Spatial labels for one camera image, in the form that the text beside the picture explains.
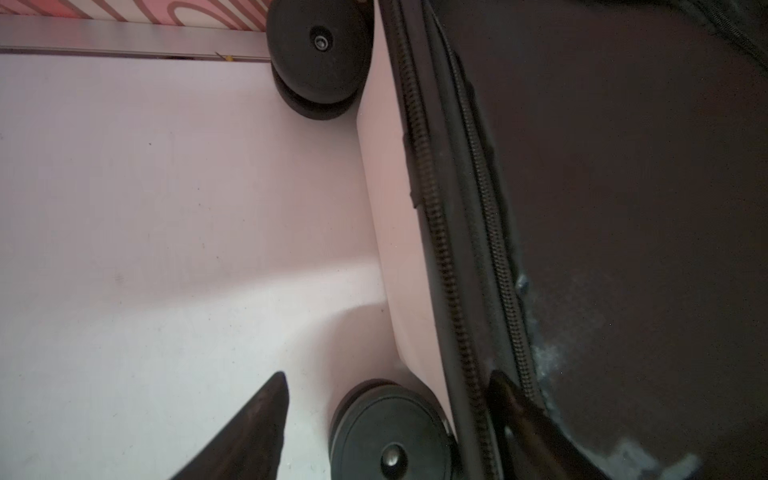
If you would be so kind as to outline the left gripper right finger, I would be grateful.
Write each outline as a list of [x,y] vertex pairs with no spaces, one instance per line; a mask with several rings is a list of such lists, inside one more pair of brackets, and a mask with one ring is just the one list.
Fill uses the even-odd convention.
[[519,448],[544,479],[606,477],[526,396],[521,387],[500,370],[490,375],[487,405],[506,474],[515,473],[513,451]]

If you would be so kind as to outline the black suitcase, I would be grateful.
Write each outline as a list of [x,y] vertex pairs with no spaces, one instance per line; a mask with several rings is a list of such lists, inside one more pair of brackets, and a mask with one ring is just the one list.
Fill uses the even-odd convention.
[[763,1],[274,1],[275,83],[331,119],[393,74],[454,421],[384,381],[335,479],[503,471],[504,372],[604,479],[767,475]]

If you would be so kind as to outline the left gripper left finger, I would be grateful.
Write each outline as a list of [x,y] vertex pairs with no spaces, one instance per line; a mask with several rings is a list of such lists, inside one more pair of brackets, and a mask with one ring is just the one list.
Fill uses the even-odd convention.
[[286,376],[278,371],[174,478],[275,480],[289,402]]

